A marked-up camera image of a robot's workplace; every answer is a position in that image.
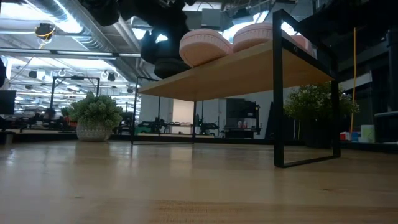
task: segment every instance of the wooden tabletop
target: wooden tabletop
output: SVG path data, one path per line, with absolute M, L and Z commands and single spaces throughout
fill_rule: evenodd
M 139 93 L 201 101 L 273 89 L 272 41 L 223 57 L 139 89 Z M 332 78 L 283 50 L 284 87 L 316 84 Z

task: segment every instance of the ceiling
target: ceiling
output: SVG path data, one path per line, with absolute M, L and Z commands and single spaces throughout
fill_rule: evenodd
M 243 7 L 249 7 L 252 14 L 262 12 L 265 10 L 262 8 L 264 5 L 261 4 L 262 2 L 269 1 L 211 0 L 186 6 L 184 11 L 188 20 L 201 20 L 202 10 L 211 8 L 220 9 L 223 14 L 230 17 L 237 9 Z M 66 13 L 63 17 L 57 17 L 56 14 L 51 14 L 51 7 L 48 6 L 58 7 Z M 290 5 L 286 10 L 296 19 L 301 20 L 312 13 L 312 0 L 298 0 L 297 4 Z M 55 35 L 48 43 L 44 43 L 34 34 L 35 28 L 40 23 L 49 23 L 57 27 Z M 79 5 L 77 0 L 7 0 L 3 1 L 0 14 L 0 47 L 38 49 L 41 46 L 45 50 L 139 53 L 139 39 L 142 38 L 143 32 L 146 30 L 151 30 L 151 28 L 136 17 L 128 21 L 119 21 L 112 26 L 101 27 Z M 45 110 L 50 106 L 49 93 L 52 90 L 53 76 L 78 75 L 100 78 L 100 93 L 111 95 L 118 101 L 119 105 L 124 105 L 124 108 L 126 107 L 125 102 L 128 102 L 129 111 L 132 110 L 134 94 L 129 94 L 127 88 L 129 86 L 135 87 L 136 77 L 139 75 L 157 78 L 153 74 L 153 66 L 143 62 L 140 58 L 93 60 L 88 58 L 40 58 L 34 54 L 30 57 L 15 54 L 12 56 L 3 55 L 2 58 L 7 61 L 7 67 L 11 68 L 8 71 L 12 78 L 9 89 L 18 92 L 16 109 L 19 113 Z M 29 76 L 31 71 L 38 71 L 38 78 L 31 78 Z M 107 75 L 109 73 L 115 74 L 115 81 L 108 81 Z M 63 83 L 57 82 L 57 84 L 59 86 L 55 89 L 54 100 L 56 110 L 84 97 L 87 91 L 96 90 L 94 84 L 87 79 L 66 79 Z

